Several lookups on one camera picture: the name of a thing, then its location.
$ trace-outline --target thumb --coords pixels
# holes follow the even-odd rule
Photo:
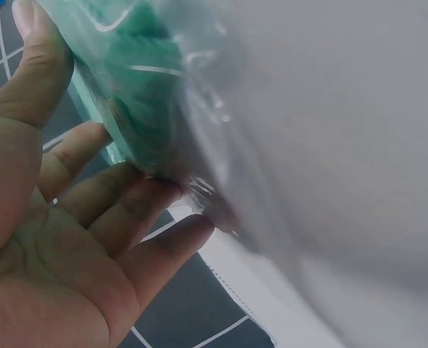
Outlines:
[[[36,1],[16,0],[12,13],[24,53],[15,75],[0,89],[0,117],[43,128],[70,82],[72,54]]]
[[[22,61],[0,89],[0,249],[20,223],[41,165],[41,129],[62,98],[72,55],[58,29],[33,0],[16,0],[24,39]]]

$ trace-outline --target plastic wrap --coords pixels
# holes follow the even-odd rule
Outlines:
[[[195,138],[212,134],[192,131],[200,123],[218,136],[216,128],[229,121],[201,78],[223,51],[221,12],[202,1],[40,2],[75,54],[75,99],[88,103],[84,118],[102,120],[115,141],[112,161],[179,182],[195,211],[208,211],[230,231],[233,215]],[[218,157],[223,162],[225,153]]]

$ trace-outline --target skin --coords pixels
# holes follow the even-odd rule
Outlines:
[[[85,123],[42,155],[73,60],[37,3],[13,12],[25,50],[0,90],[0,347],[116,347],[213,227],[193,216],[139,243],[181,190],[128,164],[63,194],[108,135]]]

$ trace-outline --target plastic bag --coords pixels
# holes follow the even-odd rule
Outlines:
[[[197,80],[226,37],[211,9],[197,1],[40,2],[75,54],[75,100],[88,101],[84,118],[102,120],[115,141],[112,161],[186,186],[194,210],[207,210],[230,231],[233,215],[186,117],[214,128],[226,121],[214,90]]]

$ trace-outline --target green fabric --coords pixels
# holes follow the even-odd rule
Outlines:
[[[170,156],[175,88],[183,68],[176,43],[146,0],[40,0],[69,44],[121,157],[156,173]]]

